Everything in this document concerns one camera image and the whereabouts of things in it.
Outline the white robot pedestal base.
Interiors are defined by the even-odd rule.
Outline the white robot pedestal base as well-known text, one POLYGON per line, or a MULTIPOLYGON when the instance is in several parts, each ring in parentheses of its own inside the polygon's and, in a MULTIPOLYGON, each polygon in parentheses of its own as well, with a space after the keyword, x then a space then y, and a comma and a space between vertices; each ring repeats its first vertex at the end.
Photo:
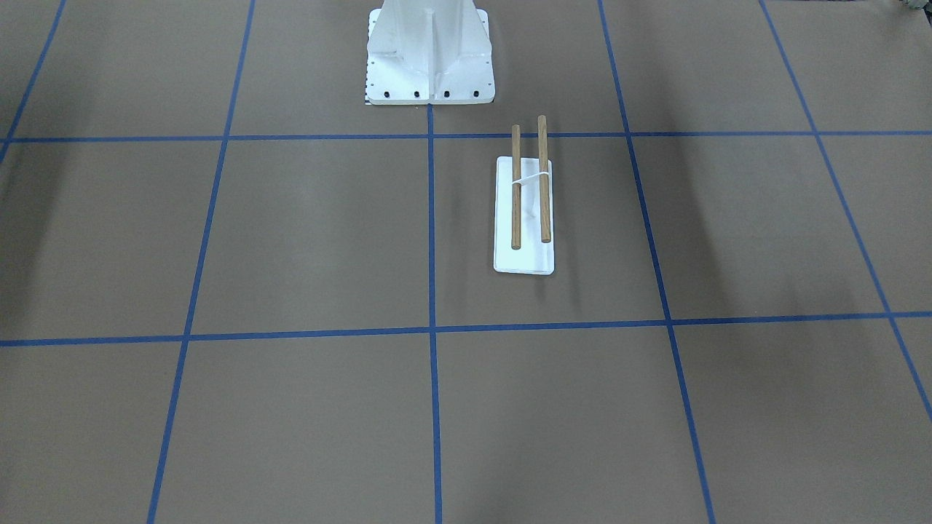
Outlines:
POLYGON ((368 14, 364 100, 487 104, 496 97, 489 13, 473 1, 385 1, 368 14))

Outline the white towel rack base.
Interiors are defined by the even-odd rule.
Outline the white towel rack base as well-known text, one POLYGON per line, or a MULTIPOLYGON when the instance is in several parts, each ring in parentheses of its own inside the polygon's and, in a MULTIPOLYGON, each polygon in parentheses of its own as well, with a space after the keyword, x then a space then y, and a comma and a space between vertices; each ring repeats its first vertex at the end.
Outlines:
POLYGON ((550 219, 552 242, 540 241, 538 159, 522 158, 522 246, 510 249, 510 156, 499 156, 495 170, 494 242, 492 266, 499 273, 549 276, 555 272, 555 202, 553 173, 550 173, 550 219))

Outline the wooden rack rod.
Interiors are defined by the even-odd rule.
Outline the wooden rack rod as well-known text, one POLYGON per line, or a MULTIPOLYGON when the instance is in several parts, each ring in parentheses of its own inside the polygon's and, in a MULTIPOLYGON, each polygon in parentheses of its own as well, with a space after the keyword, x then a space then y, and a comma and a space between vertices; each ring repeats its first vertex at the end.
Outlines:
POLYGON ((540 241, 552 242, 552 219, 550 219, 550 159, 548 150, 548 122, 545 115, 538 116, 538 189, 540 241))
POLYGON ((521 166, 521 127, 513 124, 510 127, 510 249, 518 251, 522 246, 522 166, 521 166))

